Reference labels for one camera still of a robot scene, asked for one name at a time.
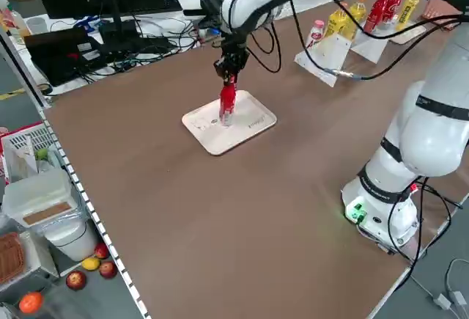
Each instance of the white bottle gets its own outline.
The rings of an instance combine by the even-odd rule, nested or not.
[[[20,31],[18,30],[18,28],[16,28],[15,20],[11,11],[8,8],[8,0],[0,0],[0,12],[3,18],[3,23],[10,31],[12,37],[16,40],[18,44],[23,45],[24,40],[20,36]]]

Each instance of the yellow fruit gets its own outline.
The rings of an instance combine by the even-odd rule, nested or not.
[[[100,260],[97,258],[86,258],[83,262],[81,262],[81,266],[83,266],[88,271],[93,271],[100,267]]]

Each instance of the apple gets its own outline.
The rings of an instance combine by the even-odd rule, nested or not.
[[[105,279],[112,279],[117,275],[117,267],[113,262],[103,262],[100,265],[100,275]]]
[[[68,274],[65,284],[74,291],[81,290],[86,285],[86,275],[81,271],[74,270]]]
[[[106,259],[109,257],[109,250],[104,242],[98,243],[95,247],[95,256],[97,259]]]

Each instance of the yellow mustard bottle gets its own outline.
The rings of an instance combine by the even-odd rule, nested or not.
[[[399,15],[399,18],[397,21],[397,25],[396,25],[397,31],[401,31],[406,27],[407,22],[409,22],[410,20],[410,16],[416,9],[419,2],[420,0],[406,0],[405,1],[401,14]]]
[[[349,10],[354,19],[356,19],[356,21],[359,23],[366,17],[365,1],[366,0],[358,0],[356,3],[354,3],[354,5],[351,6]],[[347,16],[347,20],[345,21],[345,26],[342,29],[341,35],[348,40],[354,40],[355,36],[357,35],[357,29],[358,27],[356,24],[353,23],[352,19]]]
[[[346,2],[341,2],[343,7],[347,7],[348,4]],[[334,33],[339,33],[345,26],[345,22],[347,21],[347,14],[344,12],[343,9],[339,8],[335,13],[329,16],[328,21],[328,30],[326,31],[324,38],[329,37]]]

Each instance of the desk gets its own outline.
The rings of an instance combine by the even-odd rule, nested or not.
[[[307,29],[335,9],[304,12],[300,24]],[[433,34],[382,78],[330,88],[293,62],[300,51],[293,20],[276,28],[282,71],[269,74],[250,59],[239,86],[278,123],[220,157],[180,121],[216,98],[216,49],[105,78],[45,111],[154,318],[365,318],[405,269],[343,217],[340,189],[377,149],[405,90],[424,77],[447,36]],[[388,45],[380,67],[401,51]],[[354,54],[345,68],[377,70]],[[468,167],[432,185],[460,201]],[[444,216],[426,197],[426,242]]]
[[[200,0],[179,0],[181,6],[184,10],[190,9],[199,9],[200,8]],[[322,4],[327,3],[328,0],[295,0],[295,8],[297,12],[302,12],[305,10],[309,10],[311,8],[320,6]],[[289,5],[286,5],[285,8],[282,10],[281,14],[278,18],[285,18],[292,14],[292,10]],[[61,29],[70,28],[76,20],[72,18],[65,18],[61,20],[51,20],[48,15],[39,15],[40,17],[44,18],[48,29],[52,29],[53,31],[58,31]],[[170,32],[180,33],[189,23],[197,18],[187,18],[183,15],[182,11],[179,12],[166,12],[166,13],[158,13],[158,14],[151,14],[151,15],[142,15],[144,18],[138,18],[141,20],[140,26],[142,28],[143,33],[145,34],[152,34],[155,36],[169,36],[171,35]],[[124,20],[132,19],[131,17],[124,17]],[[93,32],[90,36],[94,37],[98,42],[102,43],[103,40],[99,32]],[[47,83],[47,80],[41,74],[41,72],[33,65],[31,61],[31,55],[29,54],[28,50],[25,48],[24,45],[18,45],[12,39],[13,44],[21,56],[21,59],[24,61],[26,67],[28,68],[29,72],[32,74],[32,78],[39,84]],[[191,41],[181,40],[181,45],[186,46]],[[152,54],[146,54],[148,57],[153,57]],[[113,73],[113,70],[109,67],[99,70],[99,73]],[[90,75],[93,79],[100,79],[102,76],[94,76]],[[87,82],[82,78],[77,78],[73,81],[67,82],[63,85],[58,87],[54,87],[53,95],[60,95],[65,92],[69,92],[70,90],[74,90],[80,87],[84,87],[87,85]]]

